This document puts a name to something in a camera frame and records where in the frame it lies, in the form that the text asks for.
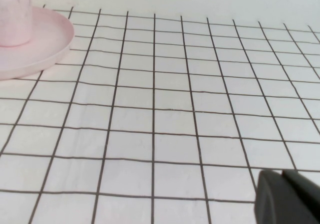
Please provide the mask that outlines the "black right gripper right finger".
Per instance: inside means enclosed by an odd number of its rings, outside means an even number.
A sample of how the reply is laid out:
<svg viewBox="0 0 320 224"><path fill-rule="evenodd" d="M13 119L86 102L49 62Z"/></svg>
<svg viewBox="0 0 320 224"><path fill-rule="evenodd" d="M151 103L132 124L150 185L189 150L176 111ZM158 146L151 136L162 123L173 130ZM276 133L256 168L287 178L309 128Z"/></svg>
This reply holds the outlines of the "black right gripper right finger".
<svg viewBox="0 0 320 224"><path fill-rule="evenodd" d="M310 211L320 210L320 187L294 170L282 172L282 176L293 187Z"/></svg>

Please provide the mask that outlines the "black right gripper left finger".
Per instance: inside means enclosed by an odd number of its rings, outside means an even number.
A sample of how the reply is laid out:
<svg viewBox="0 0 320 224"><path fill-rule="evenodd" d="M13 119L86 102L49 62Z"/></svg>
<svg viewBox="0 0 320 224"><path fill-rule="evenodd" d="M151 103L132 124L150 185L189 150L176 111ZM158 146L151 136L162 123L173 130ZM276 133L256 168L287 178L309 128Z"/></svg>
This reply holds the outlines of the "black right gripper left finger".
<svg viewBox="0 0 320 224"><path fill-rule="evenodd" d="M254 214L258 224L320 222L320 211L310 211L282 173L267 170L258 177Z"/></svg>

